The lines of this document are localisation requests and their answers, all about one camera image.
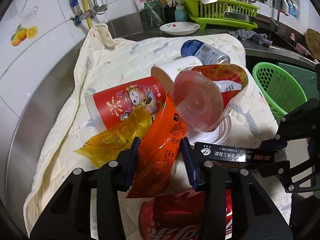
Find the red coca-cola can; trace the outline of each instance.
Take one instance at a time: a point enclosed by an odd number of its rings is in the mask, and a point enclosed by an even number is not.
[[[232,236],[231,191],[226,191],[226,239]],[[196,240],[204,222],[205,192],[157,196],[143,203],[139,231],[144,240]]]
[[[137,108],[154,113],[165,102],[165,92],[155,77],[147,77],[95,94],[84,95],[89,114],[98,130],[103,132],[128,118]]]

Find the blue and silver can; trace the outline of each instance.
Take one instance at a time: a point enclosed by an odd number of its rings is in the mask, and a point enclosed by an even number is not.
[[[182,57],[195,56],[203,65],[230,64],[230,57],[198,40],[186,41],[181,47]]]

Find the cartoon character on cup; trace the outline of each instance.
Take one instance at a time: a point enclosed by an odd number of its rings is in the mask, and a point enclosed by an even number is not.
[[[139,87],[138,85],[131,85],[125,89],[127,92],[124,95],[124,100],[130,103],[132,111],[126,111],[124,115],[120,117],[120,120],[128,118],[128,116],[135,110],[137,107],[150,104],[152,98],[149,97],[151,89],[148,87]]]

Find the yellow plastic wrapper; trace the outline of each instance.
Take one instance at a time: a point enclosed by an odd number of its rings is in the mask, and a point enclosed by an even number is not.
[[[109,130],[91,137],[75,152],[88,157],[96,168],[115,160],[123,150],[130,149],[135,137],[141,140],[152,124],[152,117],[144,107],[138,107],[127,119]]]

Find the white plate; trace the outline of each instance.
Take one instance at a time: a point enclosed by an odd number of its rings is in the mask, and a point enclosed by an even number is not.
[[[188,129],[188,139],[191,145],[195,145],[196,142],[221,144],[229,136],[231,130],[231,119],[227,116],[219,127],[213,132],[196,132],[195,130]]]
[[[176,22],[162,25],[160,30],[174,36],[183,36],[195,33],[200,25],[197,23],[189,22]]]

